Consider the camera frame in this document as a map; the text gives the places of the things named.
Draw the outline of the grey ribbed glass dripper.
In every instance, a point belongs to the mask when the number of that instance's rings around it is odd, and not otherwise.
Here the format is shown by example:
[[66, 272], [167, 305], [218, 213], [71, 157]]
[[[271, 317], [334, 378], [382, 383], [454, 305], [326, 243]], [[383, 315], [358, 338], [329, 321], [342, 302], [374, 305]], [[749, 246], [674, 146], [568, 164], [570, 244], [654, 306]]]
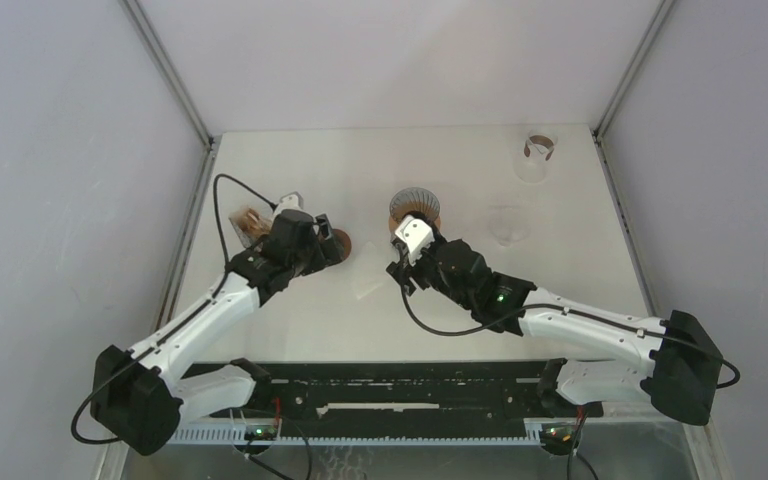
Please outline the grey ribbed glass dripper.
[[421, 218], [428, 222], [440, 219], [441, 206], [437, 196], [422, 187], [407, 187], [398, 191], [390, 200], [389, 216], [401, 223], [406, 216]]

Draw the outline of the white paper coffee filter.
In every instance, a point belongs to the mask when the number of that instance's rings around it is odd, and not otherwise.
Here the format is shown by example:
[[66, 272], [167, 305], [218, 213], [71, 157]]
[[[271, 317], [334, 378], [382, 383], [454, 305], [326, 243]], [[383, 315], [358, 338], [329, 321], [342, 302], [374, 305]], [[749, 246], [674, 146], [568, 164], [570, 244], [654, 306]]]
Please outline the white paper coffee filter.
[[392, 252], [373, 242], [364, 243], [352, 253], [350, 285], [357, 300], [363, 300], [382, 286], [392, 282], [387, 267], [392, 261]]

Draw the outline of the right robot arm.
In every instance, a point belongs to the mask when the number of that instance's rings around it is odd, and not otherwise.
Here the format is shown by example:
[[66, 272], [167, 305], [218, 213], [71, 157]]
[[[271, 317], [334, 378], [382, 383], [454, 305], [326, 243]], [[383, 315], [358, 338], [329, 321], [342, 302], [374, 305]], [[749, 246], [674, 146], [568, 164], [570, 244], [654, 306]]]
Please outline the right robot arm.
[[462, 240], [419, 249], [396, 240], [387, 272], [407, 302], [432, 289], [475, 321], [482, 331], [546, 338], [591, 350], [594, 360], [548, 362], [538, 388], [539, 406], [552, 416], [604, 402], [649, 402], [666, 417], [694, 426], [709, 423], [728, 363], [701, 322], [673, 311], [668, 318], [619, 314], [556, 295], [533, 282], [494, 271]]

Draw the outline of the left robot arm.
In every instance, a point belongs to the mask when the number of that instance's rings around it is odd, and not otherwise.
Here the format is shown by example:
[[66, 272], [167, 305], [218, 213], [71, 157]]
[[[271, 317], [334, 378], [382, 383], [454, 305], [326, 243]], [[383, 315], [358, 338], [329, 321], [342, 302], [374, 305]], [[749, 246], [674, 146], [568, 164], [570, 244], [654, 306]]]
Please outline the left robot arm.
[[159, 451], [186, 423], [237, 407], [250, 417], [271, 407], [271, 388], [257, 366], [236, 359], [187, 376], [198, 357], [230, 328], [252, 316], [290, 282], [345, 261], [348, 234], [324, 214], [285, 209], [270, 230], [226, 261], [217, 282], [169, 324], [127, 349], [114, 345], [95, 361], [92, 418], [137, 453]]

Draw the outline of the clear glass dripper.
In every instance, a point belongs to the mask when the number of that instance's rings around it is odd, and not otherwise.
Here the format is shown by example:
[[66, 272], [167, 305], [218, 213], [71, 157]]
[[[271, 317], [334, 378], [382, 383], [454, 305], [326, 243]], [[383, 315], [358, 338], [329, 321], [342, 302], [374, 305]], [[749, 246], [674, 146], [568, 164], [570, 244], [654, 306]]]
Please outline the clear glass dripper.
[[527, 211], [521, 205], [496, 204], [488, 208], [487, 228], [502, 247], [525, 240], [531, 232]]

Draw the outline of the clear glass with brown band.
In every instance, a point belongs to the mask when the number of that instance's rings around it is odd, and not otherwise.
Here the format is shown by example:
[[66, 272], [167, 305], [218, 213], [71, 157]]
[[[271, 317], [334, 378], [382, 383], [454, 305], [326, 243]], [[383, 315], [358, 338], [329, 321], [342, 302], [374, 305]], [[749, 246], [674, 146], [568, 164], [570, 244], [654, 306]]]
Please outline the clear glass with brown band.
[[546, 129], [531, 130], [518, 145], [514, 171], [527, 184], [539, 184], [548, 175], [548, 163], [556, 149], [556, 135]]

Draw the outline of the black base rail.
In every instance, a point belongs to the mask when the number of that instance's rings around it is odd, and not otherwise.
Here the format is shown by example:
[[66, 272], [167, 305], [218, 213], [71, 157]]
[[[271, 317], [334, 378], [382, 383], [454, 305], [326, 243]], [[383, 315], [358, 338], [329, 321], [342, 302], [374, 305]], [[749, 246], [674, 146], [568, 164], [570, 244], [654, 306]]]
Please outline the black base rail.
[[554, 361], [262, 363], [242, 408], [184, 424], [171, 444], [514, 445], [573, 422], [549, 396]]

